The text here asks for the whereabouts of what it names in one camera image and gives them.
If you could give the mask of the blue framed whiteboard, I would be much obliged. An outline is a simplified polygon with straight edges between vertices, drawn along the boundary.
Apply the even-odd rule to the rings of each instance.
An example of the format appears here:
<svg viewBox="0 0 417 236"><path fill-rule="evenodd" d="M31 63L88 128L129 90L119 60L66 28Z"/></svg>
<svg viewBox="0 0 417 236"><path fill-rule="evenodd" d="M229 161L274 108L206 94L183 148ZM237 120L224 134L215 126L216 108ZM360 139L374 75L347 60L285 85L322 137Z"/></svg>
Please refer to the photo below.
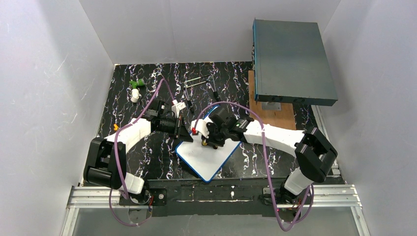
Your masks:
<svg viewBox="0 0 417 236"><path fill-rule="evenodd" d="M218 105L210 109L208 113L203 116L202 119L209 116L209 114ZM193 170L198 177L204 182L210 182L217 172L223 167L233 152L239 147L241 142L235 142L231 139L227 139L223 147L214 149L211 146L203 146L202 135L192 135L193 142L181 142L176 147L176 154L180 159Z"/></svg>

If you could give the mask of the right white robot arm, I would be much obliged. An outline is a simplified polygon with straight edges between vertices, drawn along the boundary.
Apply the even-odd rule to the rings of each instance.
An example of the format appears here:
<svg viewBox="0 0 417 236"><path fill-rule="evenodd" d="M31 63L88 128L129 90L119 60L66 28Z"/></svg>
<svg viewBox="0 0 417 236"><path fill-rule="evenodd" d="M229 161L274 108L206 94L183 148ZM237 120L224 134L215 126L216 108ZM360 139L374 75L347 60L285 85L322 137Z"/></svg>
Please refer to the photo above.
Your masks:
<svg viewBox="0 0 417 236"><path fill-rule="evenodd" d="M306 131L290 130L261 124L252 117L236 119L222 107L214 109L197 130L202 134L204 146L222 147L230 139L265 145L294 156L298 168L286 177L275 192L278 203L290 203L312 183L324 182L338 156L335 147L316 127Z"/></svg>

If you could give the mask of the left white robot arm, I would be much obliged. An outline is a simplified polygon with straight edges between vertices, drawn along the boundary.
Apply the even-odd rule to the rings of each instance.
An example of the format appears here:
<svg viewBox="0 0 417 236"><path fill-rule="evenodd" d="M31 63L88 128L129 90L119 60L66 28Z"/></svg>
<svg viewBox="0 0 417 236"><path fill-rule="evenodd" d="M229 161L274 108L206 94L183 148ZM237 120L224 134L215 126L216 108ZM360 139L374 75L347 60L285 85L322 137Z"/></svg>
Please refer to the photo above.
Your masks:
<svg viewBox="0 0 417 236"><path fill-rule="evenodd" d="M127 171L126 155L140 140L153 132L162 132L172 139L193 142L188 133L181 110L184 102L173 101L172 106L154 100L140 118L105 138L92 139L83 172L86 182L130 194L140 194L145 181Z"/></svg>

